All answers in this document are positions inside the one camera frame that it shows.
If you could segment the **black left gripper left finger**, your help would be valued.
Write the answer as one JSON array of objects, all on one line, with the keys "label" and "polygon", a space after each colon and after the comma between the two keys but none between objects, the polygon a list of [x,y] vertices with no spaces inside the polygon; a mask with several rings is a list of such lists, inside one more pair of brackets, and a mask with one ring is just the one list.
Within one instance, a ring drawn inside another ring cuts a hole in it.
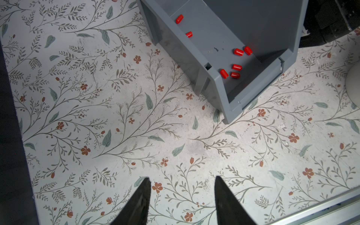
[{"label": "black left gripper left finger", "polygon": [[146,225],[151,189],[151,181],[145,177],[111,225]]}]

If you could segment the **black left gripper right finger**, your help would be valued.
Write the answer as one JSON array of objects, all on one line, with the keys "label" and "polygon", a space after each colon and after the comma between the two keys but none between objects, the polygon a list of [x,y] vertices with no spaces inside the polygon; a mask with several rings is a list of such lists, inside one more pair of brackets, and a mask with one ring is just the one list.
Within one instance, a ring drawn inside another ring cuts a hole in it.
[{"label": "black left gripper right finger", "polygon": [[214,191],[218,225],[256,225],[220,176]]}]

